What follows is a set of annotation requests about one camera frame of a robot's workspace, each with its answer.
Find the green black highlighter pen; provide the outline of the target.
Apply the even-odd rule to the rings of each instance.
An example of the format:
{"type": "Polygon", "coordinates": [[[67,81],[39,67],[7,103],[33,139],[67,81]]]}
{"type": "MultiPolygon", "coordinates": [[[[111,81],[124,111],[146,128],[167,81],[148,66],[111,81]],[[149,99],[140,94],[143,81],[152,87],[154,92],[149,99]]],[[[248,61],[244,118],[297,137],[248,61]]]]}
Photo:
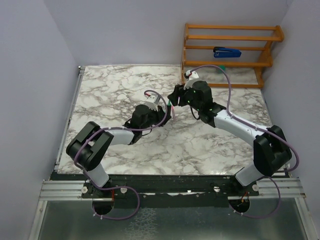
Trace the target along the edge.
{"type": "Polygon", "coordinates": [[[172,105],[172,103],[169,101],[168,102],[168,105],[167,105],[168,107],[169,107],[169,109],[173,112],[174,111],[174,107],[173,107],[173,105],[172,105]]]}

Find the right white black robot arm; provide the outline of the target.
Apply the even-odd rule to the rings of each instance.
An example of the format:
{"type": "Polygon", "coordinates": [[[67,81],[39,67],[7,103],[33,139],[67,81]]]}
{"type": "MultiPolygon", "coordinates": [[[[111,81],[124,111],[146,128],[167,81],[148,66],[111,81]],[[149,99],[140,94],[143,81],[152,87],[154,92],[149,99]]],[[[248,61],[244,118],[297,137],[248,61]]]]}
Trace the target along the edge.
{"type": "Polygon", "coordinates": [[[228,112],[225,106],[214,102],[212,90],[205,81],[196,81],[192,87],[178,84],[168,99],[173,106],[190,106],[205,124],[225,130],[252,146],[253,162],[238,171],[229,184],[236,196],[246,192],[252,182],[272,176],[292,158],[280,127],[254,125],[228,112]]]}

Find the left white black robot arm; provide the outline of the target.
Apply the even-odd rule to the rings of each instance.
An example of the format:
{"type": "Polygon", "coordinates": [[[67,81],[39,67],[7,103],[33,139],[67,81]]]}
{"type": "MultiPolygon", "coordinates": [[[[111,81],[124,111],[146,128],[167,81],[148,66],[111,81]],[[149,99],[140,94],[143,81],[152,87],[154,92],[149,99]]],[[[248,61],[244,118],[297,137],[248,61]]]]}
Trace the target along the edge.
{"type": "Polygon", "coordinates": [[[111,186],[102,160],[108,148],[115,145],[133,145],[142,138],[144,131],[151,132],[153,128],[165,125],[170,119],[169,105],[165,109],[160,105],[151,109],[145,104],[139,104],[124,126],[101,128],[93,121],[88,122],[68,144],[66,154],[94,184],[94,193],[101,198],[106,197],[111,186]]]}

